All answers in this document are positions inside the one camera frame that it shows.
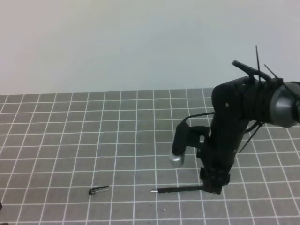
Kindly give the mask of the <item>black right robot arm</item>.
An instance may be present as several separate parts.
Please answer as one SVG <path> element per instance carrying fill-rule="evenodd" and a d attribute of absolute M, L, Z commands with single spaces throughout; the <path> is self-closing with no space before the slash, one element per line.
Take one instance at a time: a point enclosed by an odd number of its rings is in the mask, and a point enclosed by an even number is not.
<path fill-rule="evenodd" d="M 230 169 L 249 122 L 283 128 L 300 121 L 300 84 L 281 78 L 251 81 L 242 77 L 216 86 L 211 95 L 214 115 L 210 133 L 198 146 L 201 191 L 220 194 L 230 182 Z"/>

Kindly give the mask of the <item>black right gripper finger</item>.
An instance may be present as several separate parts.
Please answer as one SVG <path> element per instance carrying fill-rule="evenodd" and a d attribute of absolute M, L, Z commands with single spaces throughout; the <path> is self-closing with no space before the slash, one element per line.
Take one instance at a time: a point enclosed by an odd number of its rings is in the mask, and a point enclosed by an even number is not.
<path fill-rule="evenodd" d="M 203 191 L 212 194 L 218 193 L 218 188 L 214 184 L 215 178 L 216 178 L 215 170 L 201 167 L 200 179 L 202 181 Z"/>
<path fill-rule="evenodd" d="M 217 171 L 217 194 L 221 194 L 223 186 L 228 185 L 230 182 L 230 173 L 225 170 Z"/>

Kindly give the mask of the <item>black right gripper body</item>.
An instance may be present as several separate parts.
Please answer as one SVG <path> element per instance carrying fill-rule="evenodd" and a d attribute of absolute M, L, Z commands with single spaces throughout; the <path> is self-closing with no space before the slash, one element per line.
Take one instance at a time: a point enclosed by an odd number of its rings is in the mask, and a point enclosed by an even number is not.
<path fill-rule="evenodd" d="M 242 77 L 216 86 L 211 95 L 214 115 L 210 136 L 197 156 L 201 173 L 228 173 L 250 121 L 261 123 L 257 95 L 262 81 Z"/>

